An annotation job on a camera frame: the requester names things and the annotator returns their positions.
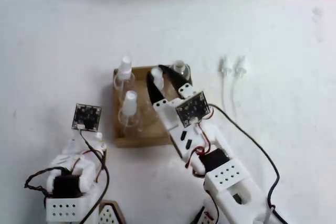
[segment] clear plastic bottle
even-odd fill
[[[180,73],[187,81],[190,80],[190,67],[183,60],[177,60],[171,66],[176,72]]]
[[[137,99],[138,94],[135,91],[127,91],[124,103],[118,113],[118,120],[123,126],[126,137],[139,136],[139,133],[142,132]]]
[[[132,90],[135,84],[135,76],[132,73],[132,61],[129,57],[124,56],[122,58],[113,83],[118,92],[119,101],[122,103],[126,92]]]

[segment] wooden base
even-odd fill
[[[171,144],[170,137],[152,108],[148,96],[146,75],[151,69],[152,67],[132,69],[132,72],[135,75],[134,90],[138,93],[138,108],[141,113],[140,121],[142,124],[142,132],[136,136],[128,138],[124,136],[123,127],[118,121],[118,112],[121,108],[121,104],[118,99],[118,93],[113,87],[113,142],[117,147],[149,147]],[[117,71],[117,69],[114,70],[114,76],[117,74]],[[176,98],[177,94],[165,76],[164,85],[166,98],[168,100]]]

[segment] white table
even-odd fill
[[[219,58],[245,55],[249,71],[226,79],[225,105],[280,170],[273,202],[290,223],[334,223],[335,15],[336,0],[0,0],[2,223],[44,223],[42,194],[23,184],[71,137],[77,102],[103,108],[106,199],[128,223],[194,217],[202,181],[172,146],[112,144],[112,70],[124,54],[135,66],[185,60],[219,105]],[[275,179],[267,160],[227,121],[218,124],[266,194]]]

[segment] circuit board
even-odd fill
[[[203,92],[188,98],[175,109],[185,128],[199,122],[204,116],[210,113],[210,108]]]
[[[75,115],[72,121],[72,128],[78,130],[78,124],[84,125],[85,131],[96,132],[99,126],[101,107],[85,104],[76,104]]]

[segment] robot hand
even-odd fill
[[[168,101],[147,75],[147,88],[179,156],[204,178],[204,189],[230,224],[279,223],[270,214],[264,193],[235,156],[220,130],[208,120],[213,113],[203,92],[169,67],[159,65],[179,95]]]

